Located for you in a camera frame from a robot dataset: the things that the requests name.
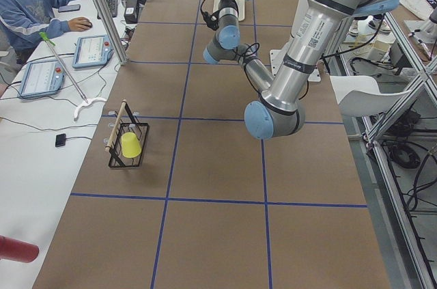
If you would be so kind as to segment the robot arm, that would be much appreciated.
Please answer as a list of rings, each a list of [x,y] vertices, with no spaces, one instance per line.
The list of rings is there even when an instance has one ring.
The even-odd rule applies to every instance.
[[[221,0],[219,4],[218,28],[203,58],[209,64],[222,60],[239,63],[256,87],[259,98],[244,111],[246,129],[256,139],[287,136],[302,128],[305,112],[298,96],[343,19],[383,14],[394,10],[399,0],[307,0],[307,3],[276,74],[268,71],[250,45],[240,43],[235,1]]]

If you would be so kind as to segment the person's right hand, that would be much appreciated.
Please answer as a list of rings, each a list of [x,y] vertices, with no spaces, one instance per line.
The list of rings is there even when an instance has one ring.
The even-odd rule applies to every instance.
[[[87,31],[88,29],[91,29],[93,25],[92,25],[92,22],[88,18],[77,17],[77,18],[73,18],[73,19],[69,20],[68,26],[69,26],[71,31],[82,32],[82,31]]]

